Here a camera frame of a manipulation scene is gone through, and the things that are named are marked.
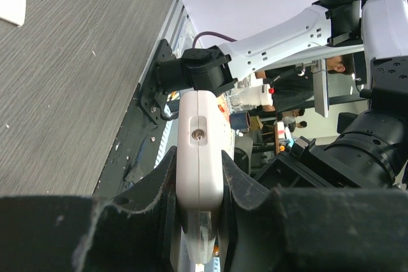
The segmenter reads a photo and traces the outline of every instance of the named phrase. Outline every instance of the screw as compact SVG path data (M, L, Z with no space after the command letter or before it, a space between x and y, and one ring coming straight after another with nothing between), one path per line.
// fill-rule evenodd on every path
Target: screw
M191 133L191 136L195 139L195 140L202 140L205 137L205 132L201 129L197 129L195 131L193 131L193 133Z

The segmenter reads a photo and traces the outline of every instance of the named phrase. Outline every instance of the chair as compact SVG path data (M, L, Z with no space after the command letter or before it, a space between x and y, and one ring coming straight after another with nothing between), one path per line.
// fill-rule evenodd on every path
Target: chair
M250 137L236 137L234 147L234 162L248 175L251 175L251 156L254 141Z

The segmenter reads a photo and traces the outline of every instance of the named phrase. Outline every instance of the cable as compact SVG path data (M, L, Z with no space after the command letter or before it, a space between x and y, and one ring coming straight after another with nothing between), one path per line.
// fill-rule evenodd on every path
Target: cable
M173 114L170 115L170 116L167 116L167 115L164 113L164 108L162 108L159 103L156 103L156 106L159 108L159 111L160 111L160 119L161 119L161 120L164 120L164 121L172 121L172 120L178 119L178 117L179 117L179 112L178 112L178 111L176 111L175 113L173 113Z
M358 91L359 93L361 93L361 89L359 89L359 88L358 88L358 85L357 85L357 80L354 81L354 84L355 84L355 86L356 86L357 91Z
M315 73L321 73L322 71L325 71L325 72L326 72L326 74L327 74L327 70L325 70L325 69L320 69L320 70L315 71L314 73L312 73L312 75L314 75Z
M196 44L197 44L198 39L199 39L200 37L202 37L202 36L205 36L205 35L215 36L216 38L222 38L222 39L225 39L226 41L229 41L229 42L237 41L237 40L234 39L234 38L230 38L229 36L223 35L223 34L218 33L218 32L205 31L205 32L201 32L201 33L197 34L197 36L194 38L194 40L193 40L193 48L196 47Z

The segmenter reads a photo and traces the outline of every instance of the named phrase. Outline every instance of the black fabric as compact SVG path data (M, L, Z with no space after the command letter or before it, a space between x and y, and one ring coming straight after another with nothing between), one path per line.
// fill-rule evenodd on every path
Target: black fabric
M267 70L265 71L266 78L269 80L274 79L288 69L293 69L293 67ZM279 112L292 110L295 106L302 104L313 96L313 74L310 68L307 67L304 75L292 75L276 85L271 84L271 86L275 89L272 94L275 109Z
M296 129L296 121L288 124L288 128L289 128L290 133L293 133Z
M249 110L248 113L249 113L249 116L253 117L253 116L258 116L262 111L263 111L262 106L257 106L253 110Z

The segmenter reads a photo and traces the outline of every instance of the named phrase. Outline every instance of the gray table surface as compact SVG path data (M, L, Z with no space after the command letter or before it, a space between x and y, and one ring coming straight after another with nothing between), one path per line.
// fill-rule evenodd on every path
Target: gray table surface
M91 194L171 0L27 0L0 20L0 195Z

